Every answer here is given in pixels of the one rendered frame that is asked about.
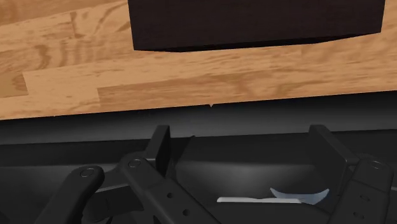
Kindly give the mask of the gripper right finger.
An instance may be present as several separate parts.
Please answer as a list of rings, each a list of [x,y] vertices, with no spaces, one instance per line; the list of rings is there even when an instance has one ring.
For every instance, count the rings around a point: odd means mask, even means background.
[[[327,224],[386,224],[392,168],[359,158],[324,125],[310,126],[309,143],[309,157],[336,202]]]

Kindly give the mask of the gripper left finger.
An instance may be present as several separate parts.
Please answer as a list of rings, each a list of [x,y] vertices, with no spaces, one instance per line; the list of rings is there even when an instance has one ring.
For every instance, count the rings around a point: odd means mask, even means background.
[[[146,149],[129,153],[118,168],[144,211],[161,224],[221,224],[165,173],[171,159],[171,133],[159,125]],[[81,224],[89,198],[105,180],[101,167],[88,165],[68,174],[34,224]]]

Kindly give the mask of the white and pale blue utensil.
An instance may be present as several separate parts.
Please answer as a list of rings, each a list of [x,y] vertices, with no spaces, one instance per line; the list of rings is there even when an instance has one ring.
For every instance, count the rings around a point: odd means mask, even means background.
[[[316,205],[321,202],[328,193],[329,189],[325,189],[318,193],[308,193],[308,194],[295,194],[295,193],[283,193],[279,192],[273,188],[270,188],[271,193],[274,197],[255,199],[249,197],[220,197],[217,199],[217,203],[224,202],[237,202],[237,203],[276,203],[276,204],[309,204]]]

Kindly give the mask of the dark robot stand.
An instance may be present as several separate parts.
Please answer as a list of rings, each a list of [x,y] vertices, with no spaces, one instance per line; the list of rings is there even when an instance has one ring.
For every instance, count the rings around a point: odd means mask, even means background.
[[[386,0],[128,0],[135,50],[194,52],[379,33]]]

